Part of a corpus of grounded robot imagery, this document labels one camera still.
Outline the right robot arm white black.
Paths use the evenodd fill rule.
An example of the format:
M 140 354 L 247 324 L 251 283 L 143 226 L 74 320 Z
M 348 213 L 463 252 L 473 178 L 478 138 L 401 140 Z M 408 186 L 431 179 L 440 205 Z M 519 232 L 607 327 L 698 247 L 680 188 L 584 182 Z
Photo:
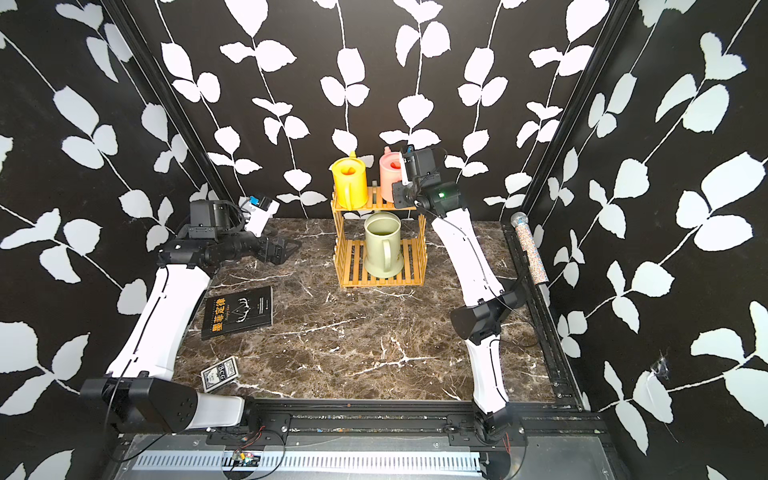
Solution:
M 404 176 L 393 185 L 393 198 L 396 206 L 429 216 L 448 253 L 465 302 L 450 319 L 469 352 L 475 429 L 485 444 L 507 440 L 516 428 L 502 373 L 502 320 L 525 303 L 525 292 L 515 282 L 502 284 L 493 273 L 455 184 L 437 173 Z

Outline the wooden slatted two-tier shelf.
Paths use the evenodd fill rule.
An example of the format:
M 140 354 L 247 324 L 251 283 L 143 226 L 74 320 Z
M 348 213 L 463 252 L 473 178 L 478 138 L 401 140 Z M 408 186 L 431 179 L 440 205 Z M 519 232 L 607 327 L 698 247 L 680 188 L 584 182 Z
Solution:
M 363 224 L 364 237 L 353 239 L 344 230 L 344 214 L 349 210 L 338 199 L 332 200 L 331 208 L 337 232 L 334 265 L 341 287 L 424 284 L 428 262 L 424 216 L 418 217 L 418 235 L 406 237 L 402 221 L 394 214 L 395 205 L 383 199 L 379 186 L 372 185 L 363 208 L 373 215 Z

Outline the green watering can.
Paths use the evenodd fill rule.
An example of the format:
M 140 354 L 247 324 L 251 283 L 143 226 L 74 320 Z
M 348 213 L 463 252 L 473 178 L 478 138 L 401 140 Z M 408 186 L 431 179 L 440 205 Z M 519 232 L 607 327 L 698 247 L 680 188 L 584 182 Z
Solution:
M 376 278 L 392 278 L 404 268 L 401 221 L 392 213 L 371 215 L 364 224 L 364 267 Z

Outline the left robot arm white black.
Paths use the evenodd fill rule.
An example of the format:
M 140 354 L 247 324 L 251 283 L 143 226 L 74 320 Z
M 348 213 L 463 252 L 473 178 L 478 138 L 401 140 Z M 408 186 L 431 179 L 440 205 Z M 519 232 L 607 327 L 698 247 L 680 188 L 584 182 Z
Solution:
M 102 416 L 104 430 L 181 433 L 242 425 L 243 397 L 200 393 L 173 382 L 177 352 L 222 263 L 252 256 L 280 265 L 301 245 L 248 231 L 167 242 L 159 252 L 149 300 L 126 344 L 106 373 L 86 380 L 80 392 Z

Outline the pink watering can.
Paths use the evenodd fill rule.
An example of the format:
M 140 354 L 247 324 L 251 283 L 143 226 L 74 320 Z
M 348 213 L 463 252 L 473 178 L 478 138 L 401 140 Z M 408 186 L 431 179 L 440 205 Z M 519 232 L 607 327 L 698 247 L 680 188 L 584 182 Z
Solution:
M 389 146 L 379 159 L 381 196 L 389 203 L 394 202 L 393 185 L 402 180 L 401 154 Z

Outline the yellow watering can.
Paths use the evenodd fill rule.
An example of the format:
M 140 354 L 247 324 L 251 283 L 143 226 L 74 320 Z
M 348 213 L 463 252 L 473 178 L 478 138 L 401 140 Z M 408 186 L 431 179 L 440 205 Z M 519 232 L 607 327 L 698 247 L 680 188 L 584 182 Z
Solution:
M 352 151 L 336 160 L 330 171 L 334 181 L 334 198 L 339 210 L 362 209 L 368 202 L 367 167 Z

